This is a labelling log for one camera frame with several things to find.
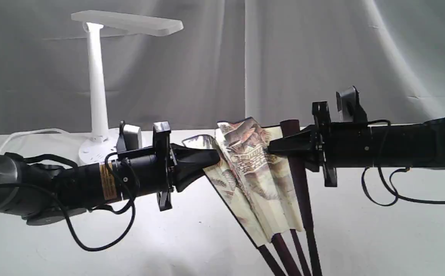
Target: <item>white table surface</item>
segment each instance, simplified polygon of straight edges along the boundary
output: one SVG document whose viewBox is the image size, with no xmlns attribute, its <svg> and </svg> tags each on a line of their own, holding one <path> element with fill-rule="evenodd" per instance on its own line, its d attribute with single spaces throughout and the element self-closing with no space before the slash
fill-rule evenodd
<svg viewBox="0 0 445 276">
<path fill-rule="evenodd" d="M 213 131 L 173 131 L 171 139 L 181 143 L 200 133 Z M 151 140 L 152 133 L 144 135 Z M 5 137 L 0 136 L 0 144 Z M 52 153 L 77 161 L 83 139 L 80 135 L 25 136 L 6 149 L 24 156 Z M 361 172 L 339 169 L 337 188 L 323 187 L 319 173 L 308 174 L 323 275 L 445 275 L 445 206 L 408 202 L 376 206 L 362 192 Z M 391 199 L 375 170 L 366 180 L 372 196 L 384 202 Z M 445 171 L 417 169 L 395 180 L 407 196 L 445 199 Z M 0 275 L 271 275 L 205 178 L 183 193 L 174 193 L 172 203 L 172 210 L 159 212 L 155 195 L 139 197 L 130 233 L 98 253 L 82 251 L 65 222 L 28 227 L 19 217 L 0 214 Z M 72 222 L 86 245 L 101 246 L 117 238 L 129 218 L 129 212 L 96 212 L 73 217 Z M 289 233 L 283 236 L 295 254 Z M 306 247 L 305 234 L 300 233 L 300 238 Z"/>
</svg>

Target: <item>curtain fold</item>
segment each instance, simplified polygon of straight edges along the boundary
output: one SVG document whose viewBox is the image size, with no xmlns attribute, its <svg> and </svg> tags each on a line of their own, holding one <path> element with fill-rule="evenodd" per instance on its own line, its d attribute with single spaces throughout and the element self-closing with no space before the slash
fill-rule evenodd
<svg viewBox="0 0 445 276">
<path fill-rule="evenodd" d="M 312 123 L 355 85 L 371 119 L 445 116 L 445 1 L 0 0 L 0 133 L 90 131 L 86 34 L 73 12 L 179 19 L 167 37 L 104 28 L 110 127 Z"/>
</svg>

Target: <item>white power cord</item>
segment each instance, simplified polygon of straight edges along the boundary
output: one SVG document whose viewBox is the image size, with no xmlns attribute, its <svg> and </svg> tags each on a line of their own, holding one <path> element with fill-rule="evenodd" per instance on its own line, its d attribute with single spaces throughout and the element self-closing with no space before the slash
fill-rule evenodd
<svg viewBox="0 0 445 276">
<path fill-rule="evenodd" d="M 58 129 L 58 128 L 47 128 L 47 129 L 38 129 L 38 130 L 31 130 L 31 131 L 21 131 L 21 132 L 15 132 L 10 134 L 6 140 L 3 142 L 3 144 L 0 147 L 0 154 L 2 154 L 3 149 L 5 148 L 5 146 L 7 145 L 7 143 L 9 143 L 9 141 L 11 141 L 14 138 L 20 137 L 20 136 L 26 136 L 26 135 L 30 135 L 30 134 L 38 134 L 38 133 L 44 133 L 44 132 L 57 132 L 57 133 L 61 133 L 61 134 L 70 134 L 69 132 L 62 130 L 62 129 Z"/>
</svg>

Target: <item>warning label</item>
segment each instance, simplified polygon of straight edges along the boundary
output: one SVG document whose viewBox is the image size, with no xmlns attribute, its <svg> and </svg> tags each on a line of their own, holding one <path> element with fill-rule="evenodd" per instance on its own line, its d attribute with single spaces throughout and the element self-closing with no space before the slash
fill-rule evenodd
<svg viewBox="0 0 445 276">
<path fill-rule="evenodd" d="M 112 162 L 106 164 L 100 164 L 100 177 L 103 187 L 103 197 L 105 200 L 116 199 L 117 189 L 115 188 L 115 178 L 107 169 L 107 166 L 112 168 Z"/>
</svg>

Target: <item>white curtain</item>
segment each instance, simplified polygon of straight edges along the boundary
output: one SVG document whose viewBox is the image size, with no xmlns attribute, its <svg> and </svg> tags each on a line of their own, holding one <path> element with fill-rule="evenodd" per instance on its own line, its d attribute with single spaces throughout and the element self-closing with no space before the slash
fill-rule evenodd
<svg viewBox="0 0 445 276">
<path fill-rule="evenodd" d="M 180 19 L 167 37 L 102 30 L 110 127 L 297 118 L 355 85 L 371 119 L 445 116 L 445 0 L 0 0 L 0 133 L 90 131 L 86 35 L 73 12 Z"/>
</svg>

